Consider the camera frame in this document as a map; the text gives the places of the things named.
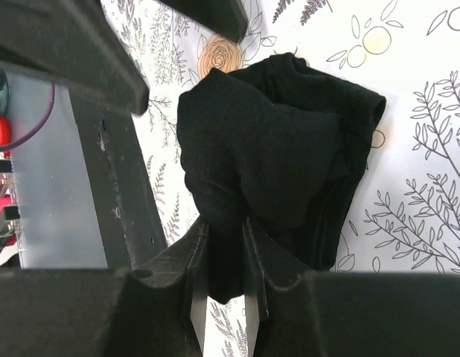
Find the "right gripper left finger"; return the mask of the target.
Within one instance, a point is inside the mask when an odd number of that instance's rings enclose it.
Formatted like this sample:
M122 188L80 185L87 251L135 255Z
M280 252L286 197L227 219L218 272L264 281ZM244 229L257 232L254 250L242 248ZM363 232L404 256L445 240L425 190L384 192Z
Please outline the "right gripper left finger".
M208 299L209 226L200 218L183 238L132 273L134 356L202 356Z

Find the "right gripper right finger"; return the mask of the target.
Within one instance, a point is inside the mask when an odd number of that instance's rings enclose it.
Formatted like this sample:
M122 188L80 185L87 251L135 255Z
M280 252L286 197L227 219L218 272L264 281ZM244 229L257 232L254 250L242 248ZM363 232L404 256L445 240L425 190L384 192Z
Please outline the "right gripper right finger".
M249 356L314 356L309 268L269 238L252 217L243 223L243 284Z

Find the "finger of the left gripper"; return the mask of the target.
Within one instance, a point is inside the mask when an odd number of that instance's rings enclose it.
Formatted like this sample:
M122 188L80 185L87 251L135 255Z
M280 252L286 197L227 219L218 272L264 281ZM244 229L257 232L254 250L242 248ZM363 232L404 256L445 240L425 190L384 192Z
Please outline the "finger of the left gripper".
M0 69L134 115L150 90L99 1L0 1Z
M241 42L249 20L238 0L162 0L162 3L224 38Z

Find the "black boxer underwear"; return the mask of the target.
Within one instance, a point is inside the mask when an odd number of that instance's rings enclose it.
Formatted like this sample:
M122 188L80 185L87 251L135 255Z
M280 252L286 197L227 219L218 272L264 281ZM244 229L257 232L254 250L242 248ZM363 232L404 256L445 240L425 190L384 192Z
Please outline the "black boxer underwear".
M340 233L386 108L375 91L291 53L212 69L179 96L185 185L210 226L208 293L243 294L243 223L311 269L336 261Z

